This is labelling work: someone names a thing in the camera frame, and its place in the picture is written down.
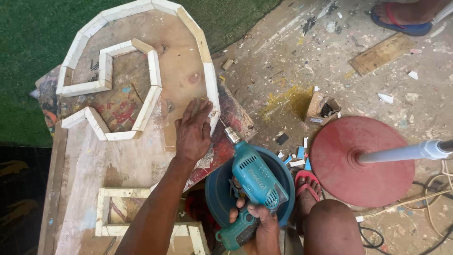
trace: power drill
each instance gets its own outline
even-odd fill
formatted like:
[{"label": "power drill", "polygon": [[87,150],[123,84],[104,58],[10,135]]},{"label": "power drill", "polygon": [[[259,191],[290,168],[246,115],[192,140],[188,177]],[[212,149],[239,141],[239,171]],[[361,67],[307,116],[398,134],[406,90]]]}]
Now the power drill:
[{"label": "power drill", "polygon": [[239,215],[234,223],[216,233],[216,239],[227,250],[237,250],[255,236],[260,225],[259,218],[248,212],[247,205],[266,205],[274,215],[279,206],[289,200],[289,196],[253,146],[242,140],[239,133],[231,127],[226,127],[225,133],[235,150],[233,175],[250,200],[239,208]]}]

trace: hand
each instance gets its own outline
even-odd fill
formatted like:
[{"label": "hand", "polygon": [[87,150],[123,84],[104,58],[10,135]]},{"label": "hand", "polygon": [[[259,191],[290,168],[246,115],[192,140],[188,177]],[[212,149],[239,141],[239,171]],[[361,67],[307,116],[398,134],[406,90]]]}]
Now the hand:
[{"label": "hand", "polygon": [[[236,206],[241,208],[245,205],[245,199],[239,198],[236,202]],[[252,205],[247,206],[247,210],[254,217],[259,218],[261,223],[256,230],[255,239],[250,240],[246,243],[243,248],[248,255],[258,254],[281,254],[280,253],[280,226],[277,220],[277,215],[272,216],[264,205]],[[230,223],[233,223],[239,211],[237,208],[231,208],[230,210]]]},{"label": "hand", "polygon": [[192,116],[197,99],[190,101],[183,113],[183,118],[174,121],[176,127],[176,158],[195,165],[206,155],[211,145],[211,126],[208,115],[212,111],[212,102],[205,99]]}]

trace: blue flip-flop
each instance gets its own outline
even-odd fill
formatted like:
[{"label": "blue flip-flop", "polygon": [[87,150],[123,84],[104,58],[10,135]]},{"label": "blue flip-flop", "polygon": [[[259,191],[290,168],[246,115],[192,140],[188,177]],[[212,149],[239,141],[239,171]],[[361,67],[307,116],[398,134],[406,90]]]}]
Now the blue flip-flop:
[{"label": "blue flip-flop", "polygon": [[398,22],[395,19],[395,16],[393,15],[392,11],[390,10],[390,7],[394,4],[394,2],[391,2],[391,3],[387,2],[387,3],[383,3],[383,4],[386,8],[387,16],[389,17],[389,19],[393,23],[393,25],[389,25],[389,24],[381,22],[379,20],[379,16],[377,16],[376,13],[374,12],[374,9],[376,7],[376,6],[374,6],[373,9],[371,9],[371,20],[374,23],[376,23],[376,25],[378,25],[378,26],[381,26],[383,28],[387,28],[387,29],[390,29],[393,31],[402,32],[404,34],[414,35],[414,36],[425,35],[425,34],[429,33],[429,31],[433,27],[433,24],[431,24],[431,22],[426,22],[426,23],[420,24],[420,25],[404,25],[404,26],[402,26],[402,25],[398,24]]}]

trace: blue bucket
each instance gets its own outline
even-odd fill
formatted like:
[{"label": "blue bucket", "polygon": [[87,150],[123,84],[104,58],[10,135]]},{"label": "blue bucket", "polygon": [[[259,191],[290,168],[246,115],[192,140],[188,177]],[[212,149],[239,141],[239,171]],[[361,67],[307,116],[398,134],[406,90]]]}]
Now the blue bucket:
[{"label": "blue bucket", "polygon": [[[295,191],[294,181],[289,173],[288,168],[283,161],[272,152],[253,146],[263,158],[266,165],[280,182],[286,193],[289,195],[289,201],[283,203],[277,210],[277,218],[280,227],[286,225],[289,215],[294,207]],[[237,198],[234,192],[230,196],[230,183],[228,179],[233,177],[231,172],[234,158],[229,159],[221,167],[213,171],[207,178],[205,184],[206,203],[216,222],[223,228],[230,224],[230,209],[236,206]]]}]

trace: makita logo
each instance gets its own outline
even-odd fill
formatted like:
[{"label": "makita logo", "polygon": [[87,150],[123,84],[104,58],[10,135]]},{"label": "makita logo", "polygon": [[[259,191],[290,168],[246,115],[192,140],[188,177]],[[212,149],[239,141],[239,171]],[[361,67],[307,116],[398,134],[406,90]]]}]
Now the makita logo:
[{"label": "makita logo", "polygon": [[253,179],[256,181],[256,183],[258,184],[258,186],[260,186],[260,188],[262,190],[265,190],[266,189],[266,185],[264,185],[264,183],[258,178],[258,176],[256,176],[255,172],[253,171],[253,169],[249,169],[248,170],[249,173],[252,175]]}]

